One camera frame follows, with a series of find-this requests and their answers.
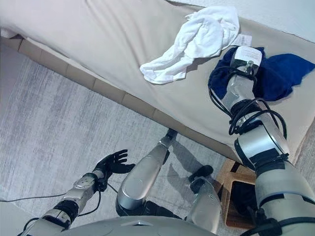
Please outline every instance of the white label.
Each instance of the white label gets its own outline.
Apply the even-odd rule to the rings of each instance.
[[[261,57],[262,53],[261,51],[251,48],[251,47],[246,47],[246,46],[241,46],[236,50],[235,53],[235,59],[239,60],[244,60],[244,61],[253,61],[255,65],[260,65],[261,63]]]
[[[240,33],[236,36],[231,45],[250,47],[252,45],[252,36]]]

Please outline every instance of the floor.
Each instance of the floor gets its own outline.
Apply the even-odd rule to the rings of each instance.
[[[2,45],[0,108],[0,198],[57,194],[68,190],[103,156],[127,148],[129,162],[138,162],[167,128],[125,108]],[[315,188],[315,125],[307,134],[297,168]],[[149,200],[185,217],[194,195],[187,177],[210,164],[215,178],[225,158],[179,135],[170,149]],[[125,175],[109,183],[119,188]],[[116,194],[107,189],[99,210],[79,217],[73,227],[117,217]],[[58,199],[37,199],[15,205],[40,216]],[[94,196],[86,208],[97,203]],[[218,235],[239,235],[220,223]]]

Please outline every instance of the blue cloth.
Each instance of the blue cloth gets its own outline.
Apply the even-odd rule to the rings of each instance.
[[[219,60],[216,68],[230,66],[230,62],[237,47],[231,48]],[[293,54],[281,54],[266,58],[264,48],[256,48],[262,52],[262,60],[257,77],[255,97],[264,98],[266,101],[276,101],[288,96],[292,86],[299,85],[303,76],[315,68],[315,64]],[[218,70],[213,73],[208,81],[212,90],[223,99],[228,84],[228,69]]]

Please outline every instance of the wire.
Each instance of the wire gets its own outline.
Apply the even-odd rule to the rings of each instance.
[[[93,213],[94,211],[96,211],[96,210],[98,209],[99,205],[100,205],[100,200],[101,200],[101,193],[100,193],[100,191],[99,191],[99,192],[98,192],[98,203],[97,203],[96,208],[95,208],[94,210],[91,210],[91,211],[87,212],[87,213],[78,215],[78,217],[79,217],[79,216],[88,215],[88,214],[91,214],[91,213]]]
[[[110,185],[109,183],[107,183],[107,185],[111,187],[111,189],[113,189],[115,193],[118,193],[118,191],[112,185]]]
[[[222,66],[222,67],[218,67],[217,69],[215,69],[214,71],[212,71],[210,77],[212,77],[212,75],[216,72],[218,72],[219,70],[222,69],[228,69],[228,70],[232,70],[233,72],[230,73],[228,75],[228,78],[230,79],[231,77],[233,77],[234,75],[240,75],[243,77],[246,77],[250,80],[253,80],[254,82],[254,86],[253,89],[255,89],[256,85],[257,85],[257,78],[253,75],[253,70],[252,70],[252,74],[248,74],[246,72],[243,72],[237,68],[231,67],[231,66]],[[250,122],[252,122],[255,118],[257,118],[258,116],[262,115],[262,114],[266,114],[269,113],[273,122],[275,123],[275,125],[277,126],[277,128],[279,128],[279,124],[276,120],[276,117],[279,119],[279,121],[281,122],[282,125],[282,129],[283,129],[283,136],[286,139],[287,138],[287,131],[286,131],[286,123],[285,120],[283,119],[283,117],[270,109],[269,105],[267,104],[267,102],[263,99],[263,98],[255,98],[252,99],[251,101],[249,101],[241,110],[239,110],[235,115],[232,115],[231,112],[220,102],[220,100],[216,97],[216,95],[214,94],[214,92],[212,91],[212,83],[209,84],[209,96],[211,101],[224,113],[226,113],[228,116],[231,117],[231,121],[230,121],[230,128],[229,128],[229,135],[233,135],[233,134],[240,134],[243,133],[245,131],[245,129],[248,127],[248,125],[250,124]],[[251,108],[251,105],[253,105],[254,103],[258,104],[257,102],[260,101],[262,102],[265,107],[266,110],[262,110],[262,111],[257,111],[257,113],[255,113],[254,115],[252,115],[251,117],[249,117],[248,119],[246,119],[246,121],[240,126],[237,126],[237,122],[238,120],[247,115],[249,113],[249,110]]]
[[[35,218],[32,218],[30,219],[28,222],[26,222],[24,228],[23,228],[23,232],[26,230],[26,228],[28,227],[29,223],[34,221],[34,220],[38,220],[39,218],[38,217],[35,217]]]
[[[57,194],[57,195],[51,195],[51,196],[40,196],[40,197],[30,197],[30,198],[18,198],[18,199],[14,199],[14,200],[0,200],[0,203],[11,203],[11,202],[16,202],[16,201],[20,201],[20,200],[27,200],[27,199],[37,199],[37,198],[54,198],[54,197],[60,197],[65,195],[66,193],[61,193],[61,194]]]
[[[264,224],[254,229],[247,230],[246,232],[242,233],[240,236],[251,236],[257,233],[261,233],[263,231],[281,229],[282,227],[288,226],[288,225],[301,224],[301,223],[311,223],[311,224],[315,223],[314,217],[295,217],[295,218],[285,219],[279,222],[276,221],[275,219],[273,220],[274,220],[273,223]]]

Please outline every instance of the beige bed sheet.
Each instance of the beige bed sheet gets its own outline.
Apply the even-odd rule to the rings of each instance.
[[[139,71],[172,45],[184,16],[197,8],[163,0],[23,2],[1,1],[1,27],[49,46],[184,126],[233,147],[229,119],[208,95],[208,77],[219,57],[196,60],[184,80],[166,85],[150,84]],[[290,52],[315,62],[315,44],[248,20],[240,24],[253,35],[253,46],[266,47],[267,55]],[[293,162],[315,116],[314,89],[313,72],[288,98],[271,104],[286,120]]]

